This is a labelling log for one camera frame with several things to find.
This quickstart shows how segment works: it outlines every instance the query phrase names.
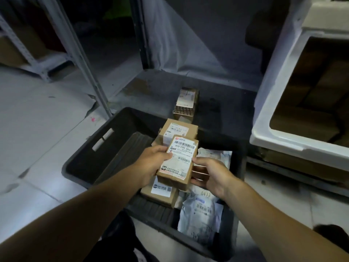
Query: left hand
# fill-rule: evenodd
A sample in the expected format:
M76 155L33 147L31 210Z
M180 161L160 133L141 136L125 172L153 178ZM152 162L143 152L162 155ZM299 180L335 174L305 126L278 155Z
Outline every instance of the left hand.
M149 184L151 178L160 168L161 164L168 159L171 159L172 153L167 153L166 146L153 146L144 149L143 153L137 161L132 165L140 175L140 186L145 187Z

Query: right hand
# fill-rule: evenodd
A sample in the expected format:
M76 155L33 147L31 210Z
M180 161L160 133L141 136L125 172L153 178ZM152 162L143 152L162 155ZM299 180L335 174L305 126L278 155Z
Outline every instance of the right hand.
M225 200L229 185L236 177L219 160L209 157L196 157L193 158L193 162L201 166L206 166L210 177L207 182L192 179L192 184L206 187L213 195Z

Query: hand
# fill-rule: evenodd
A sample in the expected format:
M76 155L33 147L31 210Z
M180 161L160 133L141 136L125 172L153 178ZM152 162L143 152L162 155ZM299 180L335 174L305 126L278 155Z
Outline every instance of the hand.
M132 165L135 171L137 171L137 175L140 175L141 188L149 184L151 178L165 160L172 158L172 153L167 153L166 151L166 146L148 147L144 149L143 153Z
M237 177L235 177L219 160L209 157L196 157L193 158L193 162L201 166L206 166L210 177L206 182L196 179L192 179L191 182L194 185L206 187L213 195L225 200L229 185Z

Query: tiled floor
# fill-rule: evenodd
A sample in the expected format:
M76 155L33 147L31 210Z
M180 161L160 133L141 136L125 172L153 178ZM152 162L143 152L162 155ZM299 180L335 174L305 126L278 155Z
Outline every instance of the tiled floor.
M65 179L61 168L106 120L98 110L86 116L94 101L69 86L46 84L15 70L0 69L0 75L1 242L85 191ZM247 168L245 180L274 206L306 226L334 223L349 232L346 199L253 166ZM137 220L135 225L142 243L160 261L209 261ZM263 261L241 224L233 261Z

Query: forearm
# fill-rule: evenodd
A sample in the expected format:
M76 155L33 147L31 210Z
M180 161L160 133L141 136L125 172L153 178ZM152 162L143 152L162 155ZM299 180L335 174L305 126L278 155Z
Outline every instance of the forearm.
M237 178L229 182L225 201L269 262L349 259L342 249L279 211Z
M3 261L83 260L139 189L130 166L52 209L0 245Z

